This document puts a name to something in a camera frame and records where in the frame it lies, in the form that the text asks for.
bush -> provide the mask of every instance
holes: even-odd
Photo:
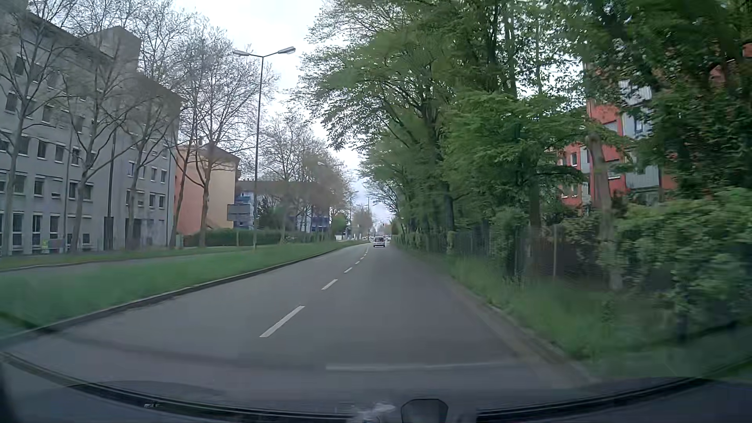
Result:
[[[236,230],[231,228],[213,229],[206,231],[206,246],[207,247],[230,247],[235,246],[236,234],[239,237],[240,246],[253,245],[253,231],[252,230]],[[256,232],[256,244],[257,245],[272,245],[278,244],[280,241],[280,230],[259,230]],[[316,233],[306,232],[285,232],[285,242],[315,242]],[[194,233],[192,235],[185,236],[183,238],[183,246],[185,247],[198,247],[199,246],[199,234]]]
[[[617,222],[616,243],[616,264],[634,288],[651,288],[651,274],[670,272],[657,295],[680,339],[752,317],[752,191],[632,205]]]

asphalt road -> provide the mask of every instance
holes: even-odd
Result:
[[[91,382],[317,411],[459,392],[499,406],[500,391],[534,400],[574,383],[448,276],[390,245],[344,248],[8,351]],[[40,389],[9,378],[15,394]]]

apartment building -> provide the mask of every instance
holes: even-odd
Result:
[[[209,200],[206,213],[206,223],[209,229],[231,228],[233,222],[227,220],[227,205],[235,201],[235,182],[238,180],[238,166],[240,157],[235,156],[219,147],[214,147],[210,154],[208,146],[202,146],[192,151],[187,157],[188,163],[183,169],[186,150],[180,149],[175,159],[177,171],[174,177],[174,207],[180,196],[180,180],[183,172],[186,174],[183,185],[183,202],[180,204],[180,215],[177,216],[177,233],[192,235],[201,229],[201,214],[204,206],[204,183],[206,169],[211,166],[209,178]]]
[[[0,248],[10,247],[14,254],[64,251],[72,240],[78,195],[83,197],[78,240],[81,250],[124,248],[129,206],[135,208],[138,244],[166,245],[173,218],[175,165],[169,148],[174,144],[174,131],[159,137],[148,151],[147,165],[138,171],[138,149],[133,147],[134,135],[130,131],[139,126],[136,120],[101,134],[95,132],[94,151],[87,154],[82,146],[92,139],[94,122],[90,112],[92,96],[87,93],[100,89],[87,86],[84,81],[92,79],[92,62],[108,63],[116,66],[121,75],[127,75],[123,80],[128,81],[128,86],[121,87],[122,90],[160,92],[164,101],[172,103],[171,110],[175,113],[179,111],[180,98],[138,72],[141,40],[122,27],[77,38],[30,13],[26,22],[43,27],[44,36],[51,44],[64,42],[71,46],[63,53],[58,52],[49,72],[32,82],[43,85],[36,90],[43,93],[39,101],[45,101],[46,93],[61,90],[61,81],[78,81],[78,85],[73,93],[71,85],[66,84],[65,90],[71,93],[67,93],[64,102],[59,98],[49,104],[45,102],[44,107],[26,118],[21,142],[17,145],[17,172],[11,187],[6,184],[11,165],[9,140],[18,127],[20,101],[13,87],[0,78],[0,131],[4,133],[0,134],[0,220],[12,219],[13,231],[12,245]],[[32,73],[24,68],[28,58],[23,54],[30,51],[31,46],[23,49],[20,46],[19,40],[0,48],[7,57],[16,60],[11,69],[15,75],[10,76],[27,83],[26,75]],[[87,158],[93,163],[89,168],[96,172],[85,182],[85,188],[79,190]],[[136,201],[129,205],[126,194],[133,178],[137,181]],[[13,210],[3,209],[7,195],[14,196]]]

lamp post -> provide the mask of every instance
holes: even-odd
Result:
[[[248,53],[247,51],[243,50],[233,50],[232,54],[235,54],[236,56],[242,56],[242,57],[259,57],[261,58],[261,78],[259,79],[259,107],[256,110],[256,157],[253,160],[253,250],[256,250],[256,232],[258,232],[258,227],[256,227],[256,220],[258,218],[258,212],[256,211],[259,207],[259,132],[261,127],[261,93],[263,84],[264,84],[264,59],[269,56],[274,56],[275,54],[292,54],[295,53],[294,47],[288,47],[283,48],[282,50],[275,51],[274,53],[269,53],[265,56],[261,56],[259,54],[253,54]]]

road sign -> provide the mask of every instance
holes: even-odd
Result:
[[[227,220],[250,223],[253,220],[253,207],[250,204],[228,204]]]

